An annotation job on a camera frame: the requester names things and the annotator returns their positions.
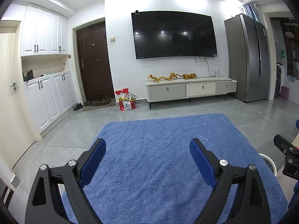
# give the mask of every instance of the brown front door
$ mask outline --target brown front door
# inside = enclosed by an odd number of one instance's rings
[[[87,101],[115,98],[108,58],[105,22],[77,31],[78,55]]]

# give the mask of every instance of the blue curtain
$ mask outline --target blue curtain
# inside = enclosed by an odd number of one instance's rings
[[[243,8],[247,16],[253,18],[259,23],[261,22],[258,16],[257,5],[255,3],[244,4]]]

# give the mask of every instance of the pink stool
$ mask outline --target pink stool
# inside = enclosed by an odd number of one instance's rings
[[[290,89],[285,86],[281,86],[280,88],[280,96],[284,99],[289,99]]]

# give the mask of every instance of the shoe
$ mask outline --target shoe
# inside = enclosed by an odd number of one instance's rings
[[[78,103],[75,107],[74,107],[74,111],[77,111],[81,108],[83,108],[84,106],[81,103]]]
[[[84,106],[92,106],[92,101],[84,102]]]
[[[92,106],[103,106],[105,105],[104,100],[97,99],[95,102],[92,103]]]
[[[108,105],[108,104],[110,104],[110,103],[111,103],[111,98],[110,98],[110,96],[108,96],[108,95],[106,94],[106,96],[105,96],[105,104]]]

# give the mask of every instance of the drawer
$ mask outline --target drawer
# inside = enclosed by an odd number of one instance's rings
[[[170,84],[150,87],[151,101],[161,99],[175,99],[186,97],[186,86],[181,84]]]
[[[237,91],[237,82],[217,82],[216,94],[233,93]]]
[[[187,97],[215,94],[216,83],[187,83]]]

